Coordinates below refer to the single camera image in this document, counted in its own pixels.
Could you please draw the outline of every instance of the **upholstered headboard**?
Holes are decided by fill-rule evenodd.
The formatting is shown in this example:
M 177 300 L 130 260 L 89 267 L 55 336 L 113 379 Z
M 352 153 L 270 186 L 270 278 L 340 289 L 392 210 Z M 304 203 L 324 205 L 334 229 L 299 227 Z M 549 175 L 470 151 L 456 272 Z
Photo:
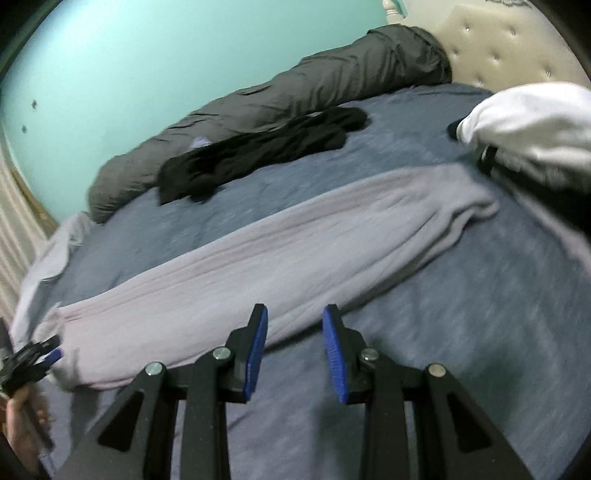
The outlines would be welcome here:
M 565 40 L 527 0 L 382 3 L 389 24 L 416 25 L 439 39 L 452 63 L 454 82 L 495 92 L 524 83 L 550 81 L 591 87 L 589 77 Z

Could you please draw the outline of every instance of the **metal screw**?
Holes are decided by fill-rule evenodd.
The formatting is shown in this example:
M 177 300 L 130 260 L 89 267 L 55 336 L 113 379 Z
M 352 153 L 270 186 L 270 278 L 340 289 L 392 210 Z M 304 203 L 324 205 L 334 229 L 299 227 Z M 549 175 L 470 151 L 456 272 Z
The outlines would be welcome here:
M 429 373 L 434 377 L 441 378 L 447 373 L 447 370 L 442 364 L 431 364 L 429 365 Z
M 153 362 L 151 364 L 146 365 L 146 373 L 153 377 L 155 375 L 160 375 L 162 373 L 162 364 L 159 364 L 158 362 Z
M 364 348 L 361 350 L 361 358 L 368 362 L 375 362 L 379 358 L 379 353 L 374 348 Z
M 225 360 L 227 358 L 230 358 L 231 354 L 232 351 L 224 346 L 219 346 L 213 351 L 213 357 L 216 360 Z

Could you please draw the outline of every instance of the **white pillow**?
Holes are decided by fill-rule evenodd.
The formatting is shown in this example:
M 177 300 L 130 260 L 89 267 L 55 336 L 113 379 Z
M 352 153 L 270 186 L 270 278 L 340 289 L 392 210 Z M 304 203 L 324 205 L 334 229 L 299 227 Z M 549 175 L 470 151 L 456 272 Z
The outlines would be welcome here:
M 568 82 L 502 90 L 477 105 L 456 135 L 474 150 L 493 145 L 542 169 L 591 177 L 591 90 Z

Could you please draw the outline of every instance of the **curtain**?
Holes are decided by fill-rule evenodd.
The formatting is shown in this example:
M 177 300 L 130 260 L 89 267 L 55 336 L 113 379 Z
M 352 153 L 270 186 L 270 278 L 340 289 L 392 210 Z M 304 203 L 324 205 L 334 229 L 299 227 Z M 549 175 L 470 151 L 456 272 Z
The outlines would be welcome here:
M 0 138 L 0 317 L 10 325 L 21 281 L 47 237 L 11 174 L 5 145 Z

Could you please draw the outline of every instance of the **teal wall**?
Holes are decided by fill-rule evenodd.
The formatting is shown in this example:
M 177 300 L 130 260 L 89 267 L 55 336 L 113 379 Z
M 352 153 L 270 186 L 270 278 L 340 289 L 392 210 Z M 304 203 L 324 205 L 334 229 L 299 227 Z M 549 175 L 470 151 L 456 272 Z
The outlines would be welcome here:
M 63 220 L 86 209 L 106 160 L 216 97 L 384 24 L 381 3 L 64 0 L 2 83 L 14 160 Z

